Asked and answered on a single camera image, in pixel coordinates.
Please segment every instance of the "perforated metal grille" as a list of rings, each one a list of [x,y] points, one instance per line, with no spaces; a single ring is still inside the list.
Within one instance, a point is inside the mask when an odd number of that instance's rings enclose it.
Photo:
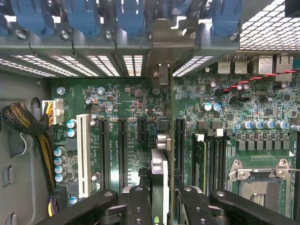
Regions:
[[[212,58],[213,56],[195,56],[182,67],[180,67],[177,71],[175,71],[173,73],[173,76],[183,76]]]
[[[48,76],[48,77],[55,76],[55,75],[45,73],[45,72],[42,72],[42,71],[39,71],[39,70],[36,70],[36,69],[32,69],[32,68],[14,63],[14,62],[10,62],[8,60],[0,59],[0,65],[12,67],[12,68],[19,69],[19,70],[23,70],[23,71],[26,71],[26,72],[29,72],[29,73],[34,73],[34,74],[37,74],[37,75],[40,75],[40,76]]]
[[[69,55],[52,55],[51,57],[86,76],[99,76],[98,74],[96,74],[95,72],[93,72],[92,70],[90,70],[89,68],[87,68],[82,63],[80,63],[79,61],[77,61]]]
[[[13,55],[13,57],[16,57],[18,59],[21,59],[21,60],[24,60],[26,62],[30,62],[34,65],[37,65],[37,66],[40,66],[40,67],[43,67],[45,69],[49,69],[53,72],[56,72],[56,73],[59,73],[63,76],[78,76],[68,70],[65,70],[61,67],[58,67],[50,62],[47,62],[45,60],[42,60],[38,57],[35,57],[34,55]]]
[[[105,55],[88,55],[87,56],[98,68],[108,76],[120,76],[115,67]]]
[[[285,0],[273,1],[242,29],[240,50],[300,50],[300,18],[285,17]]]
[[[124,55],[123,59],[129,76],[141,76],[143,64],[142,55]]]

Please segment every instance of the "motherboard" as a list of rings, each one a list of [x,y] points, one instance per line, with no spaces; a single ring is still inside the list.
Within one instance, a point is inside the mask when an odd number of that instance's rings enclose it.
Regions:
[[[206,195],[226,189],[292,218],[300,75],[285,87],[258,80],[222,92],[248,77],[219,74],[213,65],[175,79],[173,90],[147,79],[52,80],[52,98],[65,111],[64,124],[53,126],[55,151],[63,151],[56,181],[67,186],[69,204],[86,197],[83,190],[139,185],[141,171],[151,168],[158,118],[171,106],[175,170],[184,185]],[[79,139],[89,145],[87,161]]]

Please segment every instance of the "power connector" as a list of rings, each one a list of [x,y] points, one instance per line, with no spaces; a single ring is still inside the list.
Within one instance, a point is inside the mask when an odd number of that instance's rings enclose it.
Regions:
[[[46,104],[52,103],[53,106],[53,124],[59,124],[62,125],[64,122],[64,102],[61,100],[53,100],[53,101],[42,101],[42,110],[44,111],[44,108]]]

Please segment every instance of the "white pci slot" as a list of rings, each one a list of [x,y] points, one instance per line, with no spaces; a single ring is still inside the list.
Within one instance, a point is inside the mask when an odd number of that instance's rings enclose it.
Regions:
[[[90,116],[76,116],[78,148],[78,184],[79,198],[87,198],[91,191],[90,179]]]

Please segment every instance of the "braided cable bundle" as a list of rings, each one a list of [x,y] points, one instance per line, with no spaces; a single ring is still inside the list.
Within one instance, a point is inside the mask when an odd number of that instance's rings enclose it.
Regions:
[[[50,140],[47,134],[49,129],[49,117],[44,112],[40,121],[29,112],[25,102],[16,102],[2,109],[2,117],[11,128],[32,135],[38,143],[38,149],[42,155],[43,167],[47,181],[47,187],[49,193],[55,189],[54,180],[54,165],[53,165],[53,153],[51,151]]]

